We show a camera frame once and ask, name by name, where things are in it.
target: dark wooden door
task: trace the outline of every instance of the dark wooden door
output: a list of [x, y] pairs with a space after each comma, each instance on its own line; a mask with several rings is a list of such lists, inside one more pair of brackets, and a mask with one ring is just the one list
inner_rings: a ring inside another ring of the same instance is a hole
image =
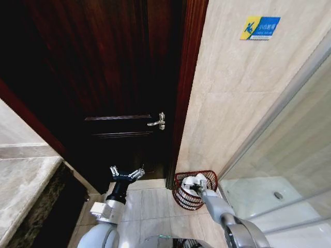
[[[1, 3], [1, 78], [104, 192], [111, 165], [165, 178], [185, 1]], [[148, 127], [165, 113], [165, 130]]]

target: door frame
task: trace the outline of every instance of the door frame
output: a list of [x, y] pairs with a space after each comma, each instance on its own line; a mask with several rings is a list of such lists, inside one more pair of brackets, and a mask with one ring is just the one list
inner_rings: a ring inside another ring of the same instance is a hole
[[[177, 97], [172, 134], [171, 161], [166, 186], [171, 189], [184, 131], [195, 67], [197, 65], [208, 0], [185, 0], [182, 19], [182, 50], [179, 61]], [[67, 148], [39, 121], [25, 104], [0, 79], [0, 98], [11, 107], [36, 133], [38, 133], [69, 164], [77, 163]]]

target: red wire basket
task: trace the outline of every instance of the red wire basket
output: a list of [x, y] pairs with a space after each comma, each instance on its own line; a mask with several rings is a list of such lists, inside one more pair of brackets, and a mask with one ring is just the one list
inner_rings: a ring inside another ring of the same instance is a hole
[[197, 210], [202, 207], [203, 202], [200, 197], [191, 195], [187, 193], [182, 188], [182, 180], [188, 176], [196, 176], [197, 174], [203, 174], [207, 178], [207, 188], [210, 190], [217, 190], [217, 176], [215, 172], [212, 170], [201, 170], [198, 172], [183, 172], [183, 173], [176, 173], [175, 180], [174, 180], [174, 189], [172, 191], [172, 195], [175, 201], [180, 205], [182, 208], [187, 210]]

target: door handle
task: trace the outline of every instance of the door handle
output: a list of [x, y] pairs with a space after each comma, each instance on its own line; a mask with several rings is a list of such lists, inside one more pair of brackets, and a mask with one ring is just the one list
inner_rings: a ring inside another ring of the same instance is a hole
[[159, 125], [159, 129], [160, 130], [164, 130], [166, 128], [166, 115], [164, 114], [164, 112], [161, 112], [159, 114], [160, 120], [155, 121], [155, 122], [149, 122], [147, 123], [147, 126], [156, 126]]

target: sticker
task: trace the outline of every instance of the sticker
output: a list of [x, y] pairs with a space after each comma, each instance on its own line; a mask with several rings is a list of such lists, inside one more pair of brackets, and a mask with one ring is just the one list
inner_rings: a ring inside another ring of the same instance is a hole
[[248, 17], [240, 40], [268, 40], [272, 37], [280, 17]]

